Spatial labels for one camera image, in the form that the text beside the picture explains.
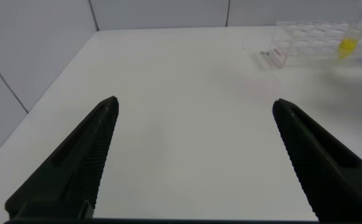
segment white table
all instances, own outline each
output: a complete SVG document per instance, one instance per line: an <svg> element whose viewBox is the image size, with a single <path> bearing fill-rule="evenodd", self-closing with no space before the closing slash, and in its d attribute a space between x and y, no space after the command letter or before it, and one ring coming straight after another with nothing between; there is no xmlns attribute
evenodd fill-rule
<svg viewBox="0 0 362 224"><path fill-rule="evenodd" d="M296 103L362 158L362 68L263 69L252 53L271 33L96 33L0 149L0 223L10 195L112 95L120 115L95 217L316 220L272 104Z"/></svg>

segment test tube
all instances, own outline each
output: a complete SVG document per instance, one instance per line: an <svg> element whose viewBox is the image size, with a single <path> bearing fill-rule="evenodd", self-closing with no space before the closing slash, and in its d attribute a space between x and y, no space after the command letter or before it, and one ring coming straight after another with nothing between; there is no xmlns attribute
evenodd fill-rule
<svg viewBox="0 0 362 224"><path fill-rule="evenodd" d="M338 56L340 59L346 58L351 55L358 42L362 37L362 1L360 10L358 13L358 20L353 21L349 26L348 30L345 32L343 40L340 42L338 47Z"/></svg>

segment test tube rack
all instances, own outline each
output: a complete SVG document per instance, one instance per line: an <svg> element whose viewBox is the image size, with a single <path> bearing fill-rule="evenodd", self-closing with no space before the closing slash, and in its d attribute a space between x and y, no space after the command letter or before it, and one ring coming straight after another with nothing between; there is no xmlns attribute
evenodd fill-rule
<svg viewBox="0 0 362 224"><path fill-rule="evenodd" d="M279 69L289 61L339 60L337 50L349 25L348 21L278 21L269 50L262 55ZM343 60L362 62L362 38Z"/></svg>

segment yellow liquid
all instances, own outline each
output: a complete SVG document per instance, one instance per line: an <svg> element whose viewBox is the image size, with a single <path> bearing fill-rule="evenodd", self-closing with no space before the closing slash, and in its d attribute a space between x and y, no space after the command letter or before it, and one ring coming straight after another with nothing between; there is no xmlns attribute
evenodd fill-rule
<svg viewBox="0 0 362 224"><path fill-rule="evenodd" d="M358 45L358 40L353 38L345 38L338 46L338 58L343 59L351 55L355 47Z"/></svg>

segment wall seam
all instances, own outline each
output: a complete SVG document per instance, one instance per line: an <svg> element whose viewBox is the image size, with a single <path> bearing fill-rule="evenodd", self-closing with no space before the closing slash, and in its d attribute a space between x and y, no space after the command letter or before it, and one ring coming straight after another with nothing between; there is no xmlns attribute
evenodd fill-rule
<svg viewBox="0 0 362 224"><path fill-rule="evenodd" d="M91 9L93 21L95 22L96 31L99 31L98 22L97 22L97 20L96 20L95 12L93 11L93 6L92 6L92 2L91 2L91 1L92 1L92 0L88 0L89 8Z"/></svg>
<svg viewBox="0 0 362 224"><path fill-rule="evenodd" d="M7 84L7 81L5 80L5 78L2 76L1 72L0 72L0 78L1 80L5 83L6 87L9 89L9 91L13 94L13 96L15 97L15 99L17 100L17 102L20 103L21 107L24 109L24 111L26 111L26 113L28 114L29 111L26 109L26 107L23 105L23 103L20 101L19 97L15 94L15 92L13 91L13 89L9 86L9 84Z"/></svg>
<svg viewBox="0 0 362 224"><path fill-rule="evenodd" d="M228 11L226 12L226 23L225 26L228 26L228 19L229 19L229 9L231 8L231 0L228 0Z"/></svg>

